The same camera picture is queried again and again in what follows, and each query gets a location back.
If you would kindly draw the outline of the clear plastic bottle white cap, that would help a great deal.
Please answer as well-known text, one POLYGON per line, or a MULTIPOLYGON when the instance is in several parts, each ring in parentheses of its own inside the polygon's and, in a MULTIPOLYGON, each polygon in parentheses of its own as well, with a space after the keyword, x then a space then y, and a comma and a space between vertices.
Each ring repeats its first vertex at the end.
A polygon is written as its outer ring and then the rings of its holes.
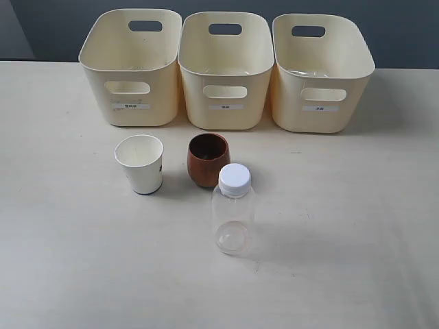
POLYGON ((213 236, 221 252, 237 256, 247 251, 255 208, 256 195, 249 169, 239 163, 222 167, 211 197, 213 236))

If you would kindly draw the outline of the cream plastic bin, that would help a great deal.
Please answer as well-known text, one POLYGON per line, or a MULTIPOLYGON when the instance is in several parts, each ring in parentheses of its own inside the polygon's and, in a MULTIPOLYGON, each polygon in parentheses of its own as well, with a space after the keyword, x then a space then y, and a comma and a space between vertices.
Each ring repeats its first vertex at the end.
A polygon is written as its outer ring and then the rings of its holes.
POLYGON ((335 15, 282 14, 272 38, 274 122, 290 132, 342 131, 375 70, 358 26, 335 15))
POLYGON ((197 12, 182 26, 178 63, 189 120, 247 130, 261 119, 274 65, 268 22, 249 12, 197 12))
POLYGON ((181 15, 167 9, 116 9, 98 17, 78 60, 107 122, 161 126, 176 117, 181 30, 181 15))

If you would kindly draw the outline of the left cream plastic bin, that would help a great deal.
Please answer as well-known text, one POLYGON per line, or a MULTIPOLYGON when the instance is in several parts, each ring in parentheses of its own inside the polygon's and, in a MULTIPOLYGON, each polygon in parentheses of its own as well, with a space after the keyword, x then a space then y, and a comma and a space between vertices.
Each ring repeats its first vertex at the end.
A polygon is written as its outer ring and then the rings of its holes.
POLYGON ((98 17, 78 60, 107 122, 161 126, 176 117, 181 30, 181 15, 167 9, 116 9, 98 17))

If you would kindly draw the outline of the middle cream plastic bin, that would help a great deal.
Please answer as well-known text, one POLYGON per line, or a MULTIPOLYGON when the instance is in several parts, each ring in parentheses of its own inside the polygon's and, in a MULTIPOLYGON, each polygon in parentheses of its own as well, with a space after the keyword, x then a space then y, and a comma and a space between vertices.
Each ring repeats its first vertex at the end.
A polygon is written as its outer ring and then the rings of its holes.
POLYGON ((261 119, 274 65, 268 22, 249 12, 197 12, 182 26, 178 63, 189 120, 247 130, 261 119))

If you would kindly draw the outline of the white paper cup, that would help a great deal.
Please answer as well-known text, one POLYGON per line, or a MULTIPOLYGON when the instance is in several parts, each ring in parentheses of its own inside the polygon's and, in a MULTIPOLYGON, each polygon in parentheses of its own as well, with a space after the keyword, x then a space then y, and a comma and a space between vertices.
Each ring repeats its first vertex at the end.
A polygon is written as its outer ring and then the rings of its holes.
POLYGON ((149 195, 161 187, 163 152, 161 140, 147 134, 129 136, 115 147, 115 160, 135 193, 149 195))

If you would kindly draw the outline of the right cream plastic bin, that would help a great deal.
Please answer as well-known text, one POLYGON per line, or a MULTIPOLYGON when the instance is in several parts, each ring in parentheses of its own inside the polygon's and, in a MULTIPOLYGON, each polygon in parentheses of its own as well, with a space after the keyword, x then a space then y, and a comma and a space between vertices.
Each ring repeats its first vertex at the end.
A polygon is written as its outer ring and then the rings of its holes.
POLYGON ((342 131, 375 70, 358 26, 335 15, 282 14, 272 38, 274 122, 290 132, 342 131))

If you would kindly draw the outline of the brown wooden cup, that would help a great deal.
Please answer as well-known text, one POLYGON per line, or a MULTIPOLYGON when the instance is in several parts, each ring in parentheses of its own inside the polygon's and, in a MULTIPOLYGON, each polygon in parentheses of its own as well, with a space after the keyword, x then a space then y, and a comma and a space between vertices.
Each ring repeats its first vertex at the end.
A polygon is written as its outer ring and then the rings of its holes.
POLYGON ((215 133, 194 136, 188 146, 187 171, 190 178, 202 188, 215 188, 220 170, 230 164, 227 140, 215 133))

